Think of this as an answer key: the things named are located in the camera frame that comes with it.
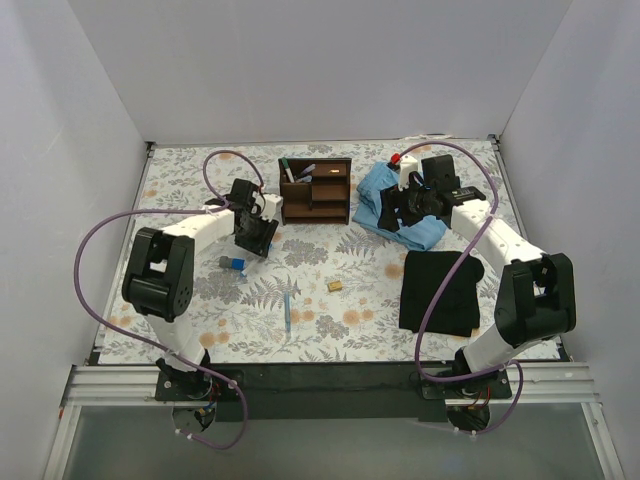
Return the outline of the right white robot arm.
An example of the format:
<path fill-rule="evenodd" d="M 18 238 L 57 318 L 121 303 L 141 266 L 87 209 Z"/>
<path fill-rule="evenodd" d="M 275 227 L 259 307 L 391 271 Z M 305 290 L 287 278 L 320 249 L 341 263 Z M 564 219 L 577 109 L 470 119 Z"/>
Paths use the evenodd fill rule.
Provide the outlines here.
<path fill-rule="evenodd" d="M 395 232 L 434 216 L 468 240 L 500 277 L 493 325 L 456 353 L 446 379 L 460 395 L 479 395 L 489 375 L 518 354 L 575 328 L 571 260 L 546 253 L 497 218 L 496 206 L 478 188 L 462 186 L 452 156 L 396 154 L 388 166 L 399 178 L 380 193 L 380 228 Z"/>

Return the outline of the dark wooden desk organizer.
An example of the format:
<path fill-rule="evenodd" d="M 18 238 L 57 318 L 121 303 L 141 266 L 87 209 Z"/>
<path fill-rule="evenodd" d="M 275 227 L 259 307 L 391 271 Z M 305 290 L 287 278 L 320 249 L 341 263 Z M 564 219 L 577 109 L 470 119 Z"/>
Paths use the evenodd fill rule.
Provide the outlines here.
<path fill-rule="evenodd" d="M 348 225 L 351 210 L 351 164 L 349 157 L 292 158 L 285 157 L 295 177 L 290 183 L 279 166 L 281 209 L 285 224 L 343 224 Z M 297 182 L 300 173 L 315 164 L 311 182 Z"/>

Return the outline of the dark blue pen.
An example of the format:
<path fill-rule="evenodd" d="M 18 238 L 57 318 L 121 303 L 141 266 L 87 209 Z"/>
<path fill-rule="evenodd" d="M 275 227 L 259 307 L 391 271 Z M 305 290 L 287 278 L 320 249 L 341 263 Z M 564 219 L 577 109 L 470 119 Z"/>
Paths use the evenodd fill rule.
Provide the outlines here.
<path fill-rule="evenodd" d="M 306 167 L 299 175 L 298 180 L 301 181 L 303 178 L 309 176 L 311 172 L 316 168 L 315 164 L 311 164 Z"/>

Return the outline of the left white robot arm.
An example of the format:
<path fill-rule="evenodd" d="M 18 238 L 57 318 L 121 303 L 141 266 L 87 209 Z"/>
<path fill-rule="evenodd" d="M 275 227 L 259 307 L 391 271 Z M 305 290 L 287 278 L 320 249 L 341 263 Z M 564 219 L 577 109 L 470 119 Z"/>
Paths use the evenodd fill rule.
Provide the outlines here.
<path fill-rule="evenodd" d="M 178 387 L 190 399 L 205 398 L 213 386 L 211 373 L 198 366 L 204 363 L 206 349 L 182 318 L 194 294 L 196 256 L 232 237 L 237 247 L 267 257 L 282 203 L 281 196 L 237 179 L 229 194 L 209 201 L 200 211 L 161 229 L 142 228 L 135 235 L 122 297 L 168 349 L 164 362 L 181 372 Z"/>

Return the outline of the green capped white marker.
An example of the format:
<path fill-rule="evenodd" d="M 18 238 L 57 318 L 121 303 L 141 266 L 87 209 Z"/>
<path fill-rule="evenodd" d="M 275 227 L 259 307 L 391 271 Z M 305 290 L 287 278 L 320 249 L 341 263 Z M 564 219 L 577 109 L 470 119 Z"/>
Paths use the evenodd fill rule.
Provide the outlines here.
<path fill-rule="evenodd" d="M 292 172 L 292 170 L 290 168 L 288 159 L 285 158 L 285 157 L 282 157 L 280 160 L 281 160 L 281 163 L 282 163 L 282 166 L 283 166 L 283 169 L 285 171 L 287 179 L 289 180 L 290 183 L 295 183 L 295 177 L 294 177 L 293 172 Z"/>

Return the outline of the light blue pen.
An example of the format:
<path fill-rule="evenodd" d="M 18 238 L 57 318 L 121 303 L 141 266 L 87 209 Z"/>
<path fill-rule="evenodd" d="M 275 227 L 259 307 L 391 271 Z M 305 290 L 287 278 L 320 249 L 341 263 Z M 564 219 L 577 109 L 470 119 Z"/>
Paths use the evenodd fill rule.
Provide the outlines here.
<path fill-rule="evenodd" d="M 285 292 L 283 295 L 283 303 L 284 303 L 284 316 L 285 316 L 285 332 L 287 335 L 291 334 L 291 304 L 290 304 L 290 294 L 289 292 Z"/>

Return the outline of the blue capped white marker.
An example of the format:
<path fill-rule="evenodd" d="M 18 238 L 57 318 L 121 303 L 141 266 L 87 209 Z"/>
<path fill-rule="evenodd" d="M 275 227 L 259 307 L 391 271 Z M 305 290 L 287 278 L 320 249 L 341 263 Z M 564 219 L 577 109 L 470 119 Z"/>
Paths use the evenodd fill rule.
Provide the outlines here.
<path fill-rule="evenodd" d="M 256 269 L 263 266 L 266 260 L 267 260 L 266 257 L 258 257 L 257 259 L 251 260 L 249 263 L 245 265 L 245 268 L 241 271 L 241 276 L 244 278 L 248 277 Z"/>

